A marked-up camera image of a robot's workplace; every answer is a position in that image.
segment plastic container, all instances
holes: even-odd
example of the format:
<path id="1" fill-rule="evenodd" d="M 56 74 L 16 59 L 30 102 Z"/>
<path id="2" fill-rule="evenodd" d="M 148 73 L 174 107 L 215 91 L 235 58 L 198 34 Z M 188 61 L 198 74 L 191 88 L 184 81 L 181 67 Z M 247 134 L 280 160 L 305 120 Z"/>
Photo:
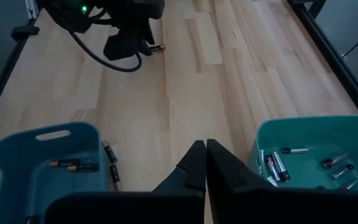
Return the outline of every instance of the plastic container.
<path id="1" fill-rule="evenodd" d="M 98 163 L 97 172 L 71 173 L 52 168 L 51 160 L 78 158 Z M 56 199 L 73 192 L 108 190 L 106 159 L 98 130 L 88 123 L 69 123 L 25 131 L 0 141 L 0 223 L 25 223 Z"/>
<path id="2" fill-rule="evenodd" d="M 282 154 L 283 147 L 307 147 L 304 154 Z M 275 119 L 263 123 L 257 133 L 249 167 L 265 178 L 271 175 L 264 156 L 277 151 L 291 177 L 278 182 L 280 187 L 339 189 L 358 179 L 358 116 L 320 116 Z M 348 157 L 330 169 L 321 161 L 348 153 Z M 337 180 L 330 174 L 346 164 L 354 170 Z M 358 190 L 358 185 L 351 190 Z"/>

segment wooden tabletop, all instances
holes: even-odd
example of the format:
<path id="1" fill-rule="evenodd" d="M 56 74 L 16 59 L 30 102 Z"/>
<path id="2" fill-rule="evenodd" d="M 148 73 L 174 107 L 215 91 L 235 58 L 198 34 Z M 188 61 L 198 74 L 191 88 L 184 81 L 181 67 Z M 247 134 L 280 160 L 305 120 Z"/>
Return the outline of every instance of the wooden tabletop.
<path id="1" fill-rule="evenodd" d="M 284 0 L 165 3 L 152 26 L 167 49 L 135 73 L 95 62 L 42 11 L 0 98 L 0 139 L 88 121 L 118 145 L 123 189 L 150 191 L 195 140 L 217 139 L 245 162 L 267 119 L 358 113 Z M 114 33 L 93 25 L 81 38 L 102 56 Z"/>

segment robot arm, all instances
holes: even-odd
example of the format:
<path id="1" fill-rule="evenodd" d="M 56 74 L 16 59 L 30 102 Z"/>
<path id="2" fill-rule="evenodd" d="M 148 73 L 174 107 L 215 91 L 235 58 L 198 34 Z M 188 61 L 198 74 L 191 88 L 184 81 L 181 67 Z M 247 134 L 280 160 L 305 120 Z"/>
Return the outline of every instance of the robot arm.
<path id="1" fill-rule="evenodd" d="M 149 19 L 160 19 L 165 3 L 164 0 L 42 0 L 41 5 L 58 25 L 73 35 L 77 42 L 80 40 L 74 36 L 74 32 L 83 34 L 92 24 L 117 27 L 119 32 L 109 37 L 104 47 L 104 55 L 109 60 L 137 55 L 141 64 L 138 52 L 150 56 L 152 51 L 147 44 L 155 44 Z M 102 13 L 109 14 L 110 19 L 99 20 L 90 17 L 94 7 L 102 8 Z M 79 45 L 89 53 L 89 49 L 84 48 L 83 43 Z"/>

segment aa battery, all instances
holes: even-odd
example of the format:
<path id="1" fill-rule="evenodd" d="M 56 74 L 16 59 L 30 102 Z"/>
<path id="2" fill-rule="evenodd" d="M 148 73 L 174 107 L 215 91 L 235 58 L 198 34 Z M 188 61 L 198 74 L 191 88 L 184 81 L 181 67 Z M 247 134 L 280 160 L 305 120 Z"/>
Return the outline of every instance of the aa battery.
<path id="1" fill-rule="evenodd" d="M 268 180 L 274 187 L 278 187 L 278 184 L 276 183 L 276 181 L 274 181 L 274 179 L 273 179 L 272 176 L 268 177 L 267 180 Z"/>
<path id="2" fill-rule="evenodd" d="M 341 190 L 350 190 L 352 187 L 356 186 L 358 184 L 358 179 L 353 180 L 352 182 L 346 184 L 345 186 L 341 187 Z"/>
<path id="3" fill-rule="evenodd" d="M 273 160 L 278 170 L 278 176 L 281 181 L 287 182 L 291 179 L 290 175 L 288 174 L 283 161 L 281 160 L 280 155 L 278 152 L 273 152 Z"/>
<path id="4" fill-rule="evenodd" d="M 97 164 L 80 164 L 67 167 L 70 172 L 96 172 L 99 169 Z"/>
<path id="5" fill-rule="evenodd" d="M 111 164 L 115 164 L 117 162 L 117 157 L 116 155 L 114 154 L 114 151 L 111 149 L 110 147 L 110 144 L 108 141 L 103 141 L 102 142 L 102 145 L 104 147 L 104 151 L 106 152 L 107 154 L 107 157 L 109 158 L 110 160 L 110 163 Z"/>
<path id="6" fill-rule="evenodd" d="M 51 161 L 49 162 L 50 167 L 68 167 L 72 165 L 77 165 L 80 163 L 79 159 L 60 159 L 57 161 Z"/>
<path id="7" fill-rule="evenodd" d="M 321 162 L 321 166 L 324 169 L 329 169 L 329 168 L 335 166 L 338 162 L 345 159 L 346 157 L 347 157 L 347 153 L 337 156 L 334 159 L 325 159 L 323 162 Z"/>
<path id="8" fill-rule="evenodd" d="M 270 169 L 270 172 L 272 173 L 275 181 L 280 181 L 280 177 L 278 176 L 278 172 L 276 167 L 274 166 L 274 161 L 272 156 L 266 156 L 265 161 L 268 165 L 268 168 Z"/>
<path id="9" fill-rule="evenodd" d="M 165 50 L 167 46 L 165 44 L 149 47 L 150 51 L 156 52 L 159 50 Z"/>
<path id="10" fill-rule="evenodd" d="M 306 147 L 294 148 L 294 149 L 291 149 L 289 147 L 284 147 L 281 149 L 281 152 L 283 154 L 301 154 L 301 153 L 306 153 L 308 151 L 309 151 L 309 149 Z"/>
<path id="11" fill-rule="evenodd" d="M 341 170 L 333 173 L 330 175 L 330 177 L 333 179 L 333 180 L 336 180 L 338 179 L 340 176 L 342 176 L 343 174 L 351 171 L 354 169 L 354 166 L 352 164 L 348 164 L 346 165 L 345 167 L 343 167 Z"/>
<path id="12" fill-rule="evenodd" d="M 118 175 L 117 166 L 115 164 L 112 164 L 109 166 L 109 168 L 110 168 L 110 174 L 111 174 L 112 182 L 114 184 L 114 188 L 116 189 L 116 191 L 120 192 L 122 190 L 122 187 L 121 187 L 121 180 Z"/>

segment battery with copper top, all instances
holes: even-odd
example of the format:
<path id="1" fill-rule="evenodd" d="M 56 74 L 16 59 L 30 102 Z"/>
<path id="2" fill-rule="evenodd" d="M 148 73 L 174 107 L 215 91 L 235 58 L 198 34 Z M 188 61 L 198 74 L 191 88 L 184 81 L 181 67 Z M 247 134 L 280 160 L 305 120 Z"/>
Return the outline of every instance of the battery with copper top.
<path id="1" fill-rule="evenodd" d="M 96 172 L 99 170 L 98 164 L 78 164 L 67 167 L 70 172 Z"/>
<path id="2" fill-rule="evenodd" d="M 50 161 L 49 166 L 53 168 L 57 167 L 68 167 L 72 165 L 77 165 L 80 163 L 79 159 L 60 159 L 56 161 Z"/>

